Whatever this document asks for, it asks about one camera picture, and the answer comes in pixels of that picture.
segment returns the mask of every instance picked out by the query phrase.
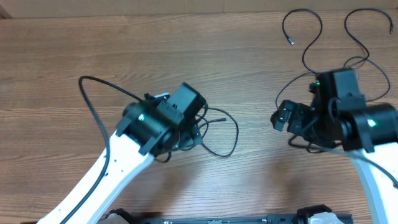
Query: wood grain surface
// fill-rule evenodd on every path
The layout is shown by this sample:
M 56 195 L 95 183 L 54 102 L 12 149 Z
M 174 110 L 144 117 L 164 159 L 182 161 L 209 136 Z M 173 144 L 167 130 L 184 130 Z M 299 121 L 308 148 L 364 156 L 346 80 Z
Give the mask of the wood grain surface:
M 388 11 L 398 21 L 398 11 Z M 320 11 L 324 31 L 308 51 L 315 70 L 342 66 L 362 55 L 346 34 L 348 11 Z M 97 125 L 78 89 L 92 75 L 140 96 L 174 92 L 181 82 L 197 89 L 210 106 L 238 121 L 235 153 L 219 159 L 196 147 L 153 163 L 110 208 L 161 212 L 167 218 L 262 216 L 294 213 L 324 203 L 371 223 L 358 175 L 347 158 L 307 154 L 287 145 L 290 136 L 272 128 L 278 91 L 305 72 L 303 49 L 319 32 L 314 16 L 285 12 L 178 16 L 91 17 L 0 21 L 0 223 L 37 220 L 55 208 L 104 148 Z M 389 75 L 390 93 L 379 100 L 398 106 L 398 35 L 376 12 L 348 22 Z M 386 89 L 370 64 L 358 70 L 369 97 Z M 311 78 L 288 87 L 281 100 L 309 103 Z M 128 96 L 85 82 L 109 133 Z M 209 112 L 209 118 L 224 117 Z M 205 142 L 219 153 L 234 141 L 231 121 L 212 124 Z

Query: white arm tube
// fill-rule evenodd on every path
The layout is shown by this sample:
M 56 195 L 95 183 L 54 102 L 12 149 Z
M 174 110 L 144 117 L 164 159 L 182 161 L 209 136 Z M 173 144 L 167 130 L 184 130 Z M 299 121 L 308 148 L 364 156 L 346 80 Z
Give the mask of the white arm tube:
M 389 143 L 374 148 L 374 153 L 364 149 L 352 153 L 362 155 L 379 164 L 398 178 L 398 144 Z M 374 224 L 398 223 L 398 190 L 386 175 L 367 162 L 352 159 L 361 179 Z
M 114 133 L 110 137 L 109 143 L 111 159 L 106 170 L 107 175 L 102 178 L 91 196 L 69 219 L 67 224 L 97 223 L 123 188 L 154 160 L 153 155 L 149 153 L 145 156 L 141 155 L 138 152 L 140 145 L 125 134 L 117 137 Z M 69 195 L 47 216 L 39 220 L 38 224 L 60 223 L 75 208 L 98 178 L 105 163 L 105 155 L 106 150 L 103 151 Z

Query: wooden tabletop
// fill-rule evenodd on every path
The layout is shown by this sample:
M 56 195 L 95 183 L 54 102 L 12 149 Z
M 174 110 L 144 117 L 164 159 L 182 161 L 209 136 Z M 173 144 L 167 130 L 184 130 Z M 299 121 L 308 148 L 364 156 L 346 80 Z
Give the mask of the wooden tabletop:
M 162 212 L 167 218 L 263 216 L 295 213 L 326 204 L 371 223 L 358 175 L 345 157 L 308 154 L 288 147 L 290 134 L 269 121 L 278 91 L 305 72 L 303 49 L 319 32 L 309 13 L 281 23 L 286 12 L 179 16 L 120 16 L 0 20 L 0 222 L 37 220 L 54 209 L 93 165 L 103 139 L 78 89 L 92 75 L 133 93 L 174 92 L 181 82 L 239 123 L 238 146 L 229 159 L 198 146 L 153 163 L 110 208 Z M 323 34 L 306 55 L 308 66 L 328 70 L 362 55 L 347 35 L 348 11 L 320 11 Z M 398 11 L 388 11 L 398 22 Z M 398 106 L 398 34 L 376 12 L 358 12 L 348 22 L 370 58 L 390 76 L 392 90 L 379 100 Z M 358 70 L 363 93 L 386 89 L 369 63 Z M 311 77 L 288 87 L 281 100 L 310 103 Z M 85 87 L 112 133 L 134 101 L 100 83 Z M 209 118 L 224 118 L 209 112 Z M 227 153 L 231 121 L 212 124 L 205 142 Z

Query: cable end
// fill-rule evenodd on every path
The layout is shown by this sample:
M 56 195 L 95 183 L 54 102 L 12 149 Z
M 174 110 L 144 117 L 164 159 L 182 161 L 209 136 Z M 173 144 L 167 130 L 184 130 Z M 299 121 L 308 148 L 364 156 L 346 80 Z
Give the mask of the cable end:
M 291 39 L 290 37 L 287 38 L 287 41 L 289 41 L 289 43 L 290 43 L 291 45 L 294 45 L 293 39 Z

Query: wall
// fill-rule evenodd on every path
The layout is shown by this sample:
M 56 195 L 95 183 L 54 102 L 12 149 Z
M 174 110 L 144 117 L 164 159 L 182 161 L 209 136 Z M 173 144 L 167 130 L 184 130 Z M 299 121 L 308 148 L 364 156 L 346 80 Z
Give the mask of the wall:
M 395 9 L 398 0 L 0 0 L 5 18 L 288 11 L 300 7 Z

